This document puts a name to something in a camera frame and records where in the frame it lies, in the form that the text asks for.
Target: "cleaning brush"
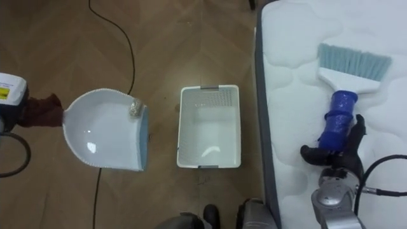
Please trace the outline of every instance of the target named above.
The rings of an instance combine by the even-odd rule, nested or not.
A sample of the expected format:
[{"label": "cleaning brush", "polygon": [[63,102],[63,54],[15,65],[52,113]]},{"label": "cleaning brush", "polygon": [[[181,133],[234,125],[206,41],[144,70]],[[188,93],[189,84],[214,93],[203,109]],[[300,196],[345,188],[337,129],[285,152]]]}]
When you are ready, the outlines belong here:
[{"label": "cleaning brush", "polygon": [[318,77],[335,90],[330,111],[325,114],[326,126],[319,147],[343,151],[357,95],[373,93],[380,88],[392,59],[326,44],[319,45],[318,54]]}]

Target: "blue brush handle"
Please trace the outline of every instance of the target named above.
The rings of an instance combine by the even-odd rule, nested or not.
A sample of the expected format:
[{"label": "blue brush handle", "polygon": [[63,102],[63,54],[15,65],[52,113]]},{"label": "blue brush handle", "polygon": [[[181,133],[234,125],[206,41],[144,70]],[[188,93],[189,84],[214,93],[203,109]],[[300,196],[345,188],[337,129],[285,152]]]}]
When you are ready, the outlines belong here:
[{"label": "blue brush handle", "polygon": [[319,148],[343,151],[353,119],[357,94],[339,90],[332,95],[331,108],[325,114],[326,126],[319,138]]}]

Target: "white mattress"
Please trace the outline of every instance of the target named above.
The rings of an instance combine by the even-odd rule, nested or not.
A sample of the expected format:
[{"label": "white mattress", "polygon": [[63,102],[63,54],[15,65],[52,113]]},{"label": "white mattress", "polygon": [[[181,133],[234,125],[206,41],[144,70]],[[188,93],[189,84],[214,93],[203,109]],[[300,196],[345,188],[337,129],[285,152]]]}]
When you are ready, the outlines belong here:
[{"label": "white mattress", "polygon": [[[311,205],[321,168],[300,156],[316,147],[333,90],[316,78],[320,43],[392,57],[376,94],[360,96],[355,113],[366,120],[359,148],[364,168],[375,160],[407,153],[407,1],[292,0],[262,12],[263,61],[273,162],[282,227],[320,228]],[[368,186],[407,191],[407,162],[379,166]],[[362,194],[359,215],[369,229],[407,228],[407,197]]]}]

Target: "wooden floor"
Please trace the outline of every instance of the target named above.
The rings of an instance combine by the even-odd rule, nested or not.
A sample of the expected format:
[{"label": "wooden floor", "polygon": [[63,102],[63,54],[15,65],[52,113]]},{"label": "wooden floor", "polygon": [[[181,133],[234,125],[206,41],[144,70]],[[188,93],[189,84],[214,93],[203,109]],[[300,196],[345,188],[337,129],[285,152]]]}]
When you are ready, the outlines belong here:
[{"label": "wooden floor", "polygon": [[[132,65],[123,34],[90,12],[87,0],[0,1],[0,72],[29,82],[33,97],[56,93],[66,108],[95,88],[126,92]],[[219,206],[223,228],[237,207],[261,197],[261,164],[252,88],[256,14],[246,0],[92,0],[121,25],[135,52],[134,97],[150,108],[146,172],[102,171],[97,229],[153,228],[182,211]],[[236,84],[242,114],[242,166],[228,170],[176,165],[182,87]],[[61,128],[16,127],[33,157],[23,173],[0,180],[0,227],[87,229],[97,169],[69,150]],[[21,146],[2,139],[0,172],[22,162]]]}]

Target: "black cable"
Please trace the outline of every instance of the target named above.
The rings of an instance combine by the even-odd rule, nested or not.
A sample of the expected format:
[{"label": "black cable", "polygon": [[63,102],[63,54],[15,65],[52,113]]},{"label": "black cable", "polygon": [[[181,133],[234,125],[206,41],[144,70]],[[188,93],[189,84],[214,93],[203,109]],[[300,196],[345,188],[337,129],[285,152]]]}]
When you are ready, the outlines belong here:
[{"label": "black cable", "polygon": [[95,229],[96,225],[96,203],[97,203],[97,194],[99,193],[99,183],[100,183],[100,175],[102,174],[102,168],[99,169],[97,174],[96,180],[96,190],[95,190],[95,200],[93,201],[93,219],[92,219],[92,229]]},{"label": "black cable", "polygon": [[17,169],[11,171],[11,172],[5,172],[5,173],[0,173],[0,178],[6,178],[6,177],[11,177],[14,176],[20,172],[22,172],[30,163],[31,160],[31,149],[30,146],[28,145],[27,141],[24,140],[24,138],[20,137],[17,134],[10,133],[10,132],[1,132],[0,136],[5,136],[5,137],[11,137],[15,140],[17,140],[19,143],[21,143],[25,149],[25,160],[24,163]]},{"label": "black cable", "polygon": [[107,19],[106,17],[103,17],[102,15],[98,14],[95,10],[92,9],[92,6],[90,5],[90,0],[88,0],[88,7],[89,7],[89,10],[92,13],[94,13],[96,16],[98,16],[99,18],[105,20],[106,22],[109,22],[110,24],[116,26],[116,28],[118,28],[125,35],[125,37],[127,39],[127,43],[130,48],[130,54],[132,55],[132,65],[133,65],[132,83],[130,84],[130,89],[127,92],[127,94],[129,95],[133,90],[134,80],[135,80],[135,64],[134,64],[134,52],[133,52],[132,43],[130,42],[130,39],[128,38],[127,33],[118,24],[112,22],[111,20]]},{"label": "black cable", "polygon": [[[90,0],[88,0],[88,7],[89,10],[94,13],[96,16],[98,16],[99,18],[105,20],[106,22],[109,22],[110,24],[116,26],[116,28],[118,28],[126,37],[127,39],[127,43],[128,46],[130,48],[130,54],[132,56],[132,66],[133,66],[133,73],[132,73],[132,83],[130,84],[130,89],[128,89],[127,94],[130,95],[130,93],[133,90],[133,86],[134,86],[134,81],[135,81],[135,64],[134,64],[134,52],[133,52],[133,47],[132,47],[132,43],[130,42],[130,39],[127,36],[127,33],[116,23],[112,22],[111,20],[103,17],[102,15],[98,14],[95,10],[92,9],[92,6],[90,5]],[[96,181],[96,190],[95,190],[95,200],[93,202],[93,220],[92,220],[92,228],[95,229],[95,225],[96,225],[96,206],[97,206],[97,195],[99,193],[99,183],[100,183],[100,175],[102,174],[102,169],[99,169],[99,173],[97,174],[97,181]]]},{"label": "black cable", "polygon": [[[355,198],[355,207],[354,207],[354,212],[355,215],[357,216],[359,213],[359,202],[361,201],[361,195],[363,191],[363,187],[366,185],[366,181],[368,180],[370,174],[373,172],[373,170],[380,165],[381,163],[384,163],[389,160],[394,160],[394,159],[406,159],[407,160],[407,155],[390,155],[390,156],[385,156],[377,161],[375,161],[370,167],[367,169],[367,171],[363,174],[362,181],[356,191],[356,198]],[[403,197],[407,196],[407,192],[397,192],[397,191],[387,191],[387,190],[377,190],[377,195],[386,195],[390,197]]]}]

